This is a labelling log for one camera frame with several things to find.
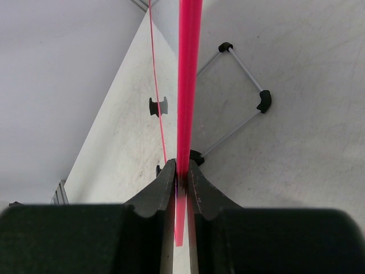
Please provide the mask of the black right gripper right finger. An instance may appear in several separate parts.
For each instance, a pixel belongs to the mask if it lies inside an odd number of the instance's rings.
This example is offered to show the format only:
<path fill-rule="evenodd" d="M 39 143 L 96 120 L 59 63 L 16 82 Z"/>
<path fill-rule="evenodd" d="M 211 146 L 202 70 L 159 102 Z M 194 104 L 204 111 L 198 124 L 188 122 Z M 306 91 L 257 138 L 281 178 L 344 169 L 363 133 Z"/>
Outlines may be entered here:
<path fill-rule="evenodd" d="M 224 211 L 240 208 L 206 179 L 195 161 L 190 161 L 187 217 L 192 273 L 235 273 Z"/>

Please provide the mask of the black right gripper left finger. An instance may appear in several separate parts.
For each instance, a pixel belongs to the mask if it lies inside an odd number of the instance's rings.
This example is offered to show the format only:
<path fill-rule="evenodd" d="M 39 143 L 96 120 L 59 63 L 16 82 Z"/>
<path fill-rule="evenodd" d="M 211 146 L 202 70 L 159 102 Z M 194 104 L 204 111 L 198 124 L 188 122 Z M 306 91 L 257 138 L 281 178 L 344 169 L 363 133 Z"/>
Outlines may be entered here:
<path fill-rule="evenodd" d="M 130 198 L 124 223 L 124 272 L 172 273 L 176 162 Z"/>

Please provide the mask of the pink framed whiteboard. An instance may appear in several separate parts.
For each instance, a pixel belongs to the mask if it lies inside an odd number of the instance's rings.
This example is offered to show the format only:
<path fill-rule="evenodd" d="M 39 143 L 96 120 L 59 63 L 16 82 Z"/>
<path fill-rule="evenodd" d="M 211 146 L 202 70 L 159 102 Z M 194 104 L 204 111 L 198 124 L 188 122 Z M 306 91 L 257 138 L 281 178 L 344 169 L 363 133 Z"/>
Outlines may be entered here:
<path fill-rule="evenodd" d="M 163 159 L 176 162 L 175 244 L 183 246 L 187 177 L 192 142 L 202 1 L 149 1 L 156 102 L 168 100 L 159 117 Z"/>

